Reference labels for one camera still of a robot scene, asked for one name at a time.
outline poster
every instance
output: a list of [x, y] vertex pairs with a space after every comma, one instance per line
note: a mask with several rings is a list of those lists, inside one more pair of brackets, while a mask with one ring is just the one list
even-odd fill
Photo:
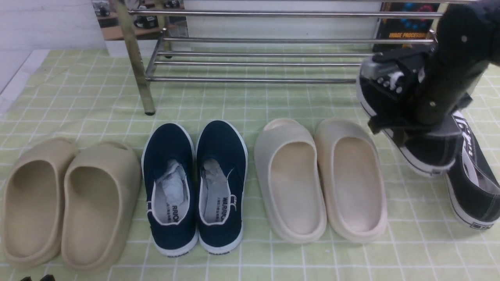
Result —
[[[382, 12], [437, 12], [439, 3], [382, 3]], [[377, 22], [376, 39], [425, 39], [432, 19], [383, 18]], [[408, 47], [404, 44], [374, 44], [373, 52]]]

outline white wall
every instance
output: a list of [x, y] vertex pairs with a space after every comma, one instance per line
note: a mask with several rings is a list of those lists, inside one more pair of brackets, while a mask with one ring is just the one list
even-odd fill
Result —
[[90, 0], [2, 0], [0, 50], [106, 48]]
[[[184, 0], [187, 9], [257, 11], [367, 11], [379, 2]], [[192, 37], [371, 38], [375, 18], [214, 18], [190, 17]], [[115, 55], [126, 56], [125, 44]], [[143, 42], [143, 55], [154, 42]], [[2, 0], [0, 50], [103, 49], [106, 44], [90, 0]]]
[[[378, 12], [381, 2], [325, 0], [184, 0], [188, 10]], [[190, 16], [190, 37], [370, 39], [377, 18], [269, 18]]]

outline black canvas sneaker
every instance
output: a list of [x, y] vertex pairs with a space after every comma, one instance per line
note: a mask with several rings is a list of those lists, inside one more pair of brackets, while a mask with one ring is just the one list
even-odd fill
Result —
[[[366, 114], [370, 117], [385, 114], [389, 109], [398, 108], [404, 78], [401, 72], [384, 75], [375, 80], [358, 76], [356, 81], [357, 98]], [[443, 123], [445, 128], [456, 128], [453, 118]], [[402, 129], [383, 129], [382, 132], [393, 144], [402, 137]], [[404, 145], [396, 147], [409, 167], [417, 174], [432, 178], [447, 172], [455, 162], [462, 141], [459, 130], [429, 132], [406, 139]]]
[[230, 123], [212, 121], [198, 138], [196, 163], [199, 242], [211, 254], [227, 254], [243, 238], [247, 146]]
[[500, 186], [464, 116], [455, 112], [453, 117], [462, 130], [463, 145], [446, 175], [451, 207], [460, 222], [489, 229], [500, 217]]
[[187, 254], [198, 241], [194, 150], [186, 130], [168, 123], [153, 132], [142, 153], [147, 218], [156, 249], [168, 257]]

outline beige slide sandal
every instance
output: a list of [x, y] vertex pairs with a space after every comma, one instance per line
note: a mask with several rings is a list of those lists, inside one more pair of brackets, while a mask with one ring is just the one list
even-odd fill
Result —
[[57, 137], [26, 151], [10, 172], [3, 195], [2, 245], [6, 261], [34, 267], [61, 249], [64, 175], [78, 148]]
[[326, 119], [314, 135], [328, 220], [342, 237], [370, 242], [387, 226], [387, 201], [375, 144], [361, 126]]
[[67, 267], [96, 272], [118, 260], [140, 186], [139, 158], [127, 144], [103, 141], [80, 152], [64, 178], [61, 256]]
[[272, 230], [290, 243], [318, 240], [327, 216], [309, 131], [292, 119], [271, 121], [255, 142], [254, 160]]

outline green grid mat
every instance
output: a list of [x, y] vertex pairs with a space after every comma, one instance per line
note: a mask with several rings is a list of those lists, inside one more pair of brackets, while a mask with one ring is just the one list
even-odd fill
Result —
[[[341, 47], [320, 47], [318, 51], [328, 48], [337, 51]], [[347, 78], [357, 71], [165, 67], [156, 74]], [[451, 211], [443, 178], [426, 179], [413, 173], [383, 134], [373, 138], [382, 163], [389, 225], [378, 241], [352, 243], [328, 227], [318, 242], [296, 245], [285, 243], [271, 231], [253, 162], [253, 145], [259, 131], [272, 119], [283, 117], [296, 119], [312, 133], [321, 120], [329, 117], [349, 119], [368, 130], [368, 118], [356, 100], [353, 85], [152, 83], [151, 91], [157, 113], [146, 116], [127, 58], [111, 58], [102, 50], [51, 51], [0, 120], [2, 186], [16, 159], [48, 138], [67, 137], [81, 149], [102, 140], [124, 141], [139, 156], [150, 133], [161, 124], [177, 122], [196, 141], [205, 124], [224, 119], [239, 130], [250, 155], [240, 246], [222, 256], [209, 255], [199, 245], [179, 258], [161, 256], [151, 243], [142, 187], [125, 250], [111, 270], [75, 274], [64, 267], [59, 256], [30, 270], [14, 270], [0, 254], [0, 281], [19, 281], [26, 276], [36, 281], [47, 273], [55, 275], [57, 281], [500, 280], [500, 226], [481, 232], [460, 224]], [[500, 176], [499, 93], [500, 68], [490, 67], [464, 115], [492, 169]]]

